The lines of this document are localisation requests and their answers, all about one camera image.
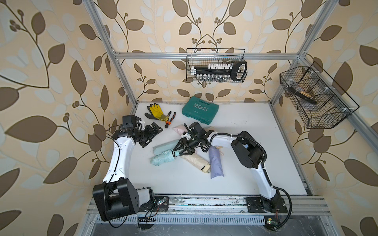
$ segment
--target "black glove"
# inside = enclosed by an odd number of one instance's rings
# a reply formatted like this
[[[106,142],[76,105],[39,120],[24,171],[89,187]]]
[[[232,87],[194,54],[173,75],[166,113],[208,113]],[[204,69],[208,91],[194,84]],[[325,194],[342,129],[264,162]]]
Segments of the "black glove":
[[[148,111],[150,112],[150,114],[145,113],[144,115],[145,115],[148,119],[150,119],[150,120],[158,120],[158,118],[156,118],[155,116],[152,115],[152,112],[151,112],[151,110],[150,110],[150,106],[147,106],[147,109],[148,109]]]

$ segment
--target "floral wallpaper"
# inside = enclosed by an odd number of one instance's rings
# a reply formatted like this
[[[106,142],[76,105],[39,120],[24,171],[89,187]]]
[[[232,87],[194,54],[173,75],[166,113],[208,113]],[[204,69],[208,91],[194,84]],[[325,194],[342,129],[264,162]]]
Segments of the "floral wallpaper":
[[[128,96],[81,1],[0,0],[0,23],[0,234],[74,235]]]
[[[243,83],[217,83],[186,78],[183,61],[126,59],[121,63],[135,97],[144,102],[187,102],[192,96],[210,102],[266,102],[279,86],[279,74],[289,67],[287,60],[247,60]]]
[[[340,0],[307,54],[357,101],[356,112],[375,131],[377,9],[373,0]],[[333,129],[306,129],[287,96],[275,109],[314,193],[324,196],[344,235],[378,235],[378,155],[348,120]]]
[[[119,52],[297,52],[322,0],[95,0]]]

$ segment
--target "black cable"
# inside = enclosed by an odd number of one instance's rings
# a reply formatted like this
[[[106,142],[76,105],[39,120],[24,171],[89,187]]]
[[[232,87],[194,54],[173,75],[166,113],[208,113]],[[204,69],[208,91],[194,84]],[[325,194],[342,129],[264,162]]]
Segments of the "black cable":
[[[274,227],[274,228],[273,228],[273,229],[275,229],[275,230],[278,230],[279,228],[281,228],[281,227],[282,227],[282,226],[283,226],[283,225],[289,220],[289,218],[290,218],[290,216],[291,216],[291,210],[293,209],[293,205],[292,205],[292,202],[291,202],[291,198],[290,198],[289,193],[288,193],[285,189],[283,189],[283,188],[279,188],[279,187],[274,186],[274,185],[272,184],[272,182],[270,181],[269,176],[268,176],[268,173],[267,173],[267,171],[265,170],[265,166],[264,166],[264,163],[265,163],[265,161],[266,161],[266,151],[265,151],[265,149],[264,149],[264,148],[263,148],[258,142],[256,142],[254,139],[252,139],[252,138],[250,138],[250,137],[248,137],[248,136],[238,135],[238,134],[233,134],[233,135],[231,135],[231,134],[228,134],[228,133],[216,133],[216,134],[214,134],[213,136],[211,136],[210,141],[209,141],[209,146],[208,146],[207,148],[204,148],[203,145],[202,145],[202,143],[200,143],[200,145],[201,145],[201,149],[202,149],[202,151],[203,151],[204,153],[207,152],[207,151],[209,150],[213,138],[214,138],[215,136],[217,136],[217,135],[226,135],[226,136],[229,136],[229,137],[236,137],[236,138],[247,139],[247,140],[251,141],[252,143],[256,144],[256,146],[261,150],[261,152],[262,152],[262,154],[263,154],[263,160],[262,160],[262,162],[261,162],[261,167],[262,167],[262,170],[263,170],[264,175],[265,175],[265,177],[266,177],[266,180],[268,181],[269,185],[270,185],[272,188],[274,188],[274,189],[276,189],[276,190],[281,190],[282,192],[284,192],[284,193],[286,194],[288,200],[289,200],[289,211],[288,211],[288,214],[287,214],[286,218],[283,220],[283,222],[282,222],[281,224],[279,224],[277,227]]]

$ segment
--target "work glove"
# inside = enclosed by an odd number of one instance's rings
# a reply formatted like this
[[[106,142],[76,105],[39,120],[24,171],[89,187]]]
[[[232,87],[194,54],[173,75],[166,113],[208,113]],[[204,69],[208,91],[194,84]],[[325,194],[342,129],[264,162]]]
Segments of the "work glove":
[[[153,105],[150,105],[150,110],[153,116],[158,118],[161,121],[167,121],[168,116],[164,115],[163,111],[161,110],[159,104],[154,103]]]
[[[157,120],[158,118],[156,118],[155,116],[153,116],[153,114],[152,114],[152,112],[151,112],[151,107],[150,107],[150,106],[147,106],[147,109],[148,109],[148,111],[150,112],[150,114],[146,112],[144,115],[145,115],[148,119],[151,119],[151,120]]]

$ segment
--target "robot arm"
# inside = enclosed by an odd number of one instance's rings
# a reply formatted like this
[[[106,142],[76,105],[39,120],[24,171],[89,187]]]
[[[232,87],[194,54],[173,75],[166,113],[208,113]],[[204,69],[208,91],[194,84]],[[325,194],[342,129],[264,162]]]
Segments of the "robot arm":
[[[135,144],[144,148],[163,129],[157,124],[144,126],[136,116],[123,116],[122,125],[112,136],[114,151],[102,184],[93,187],[93,198],[103,221],[135,214],[144,205],[151,208],[155,197],[151,188],[136,190],[129,180],[131,153]]]

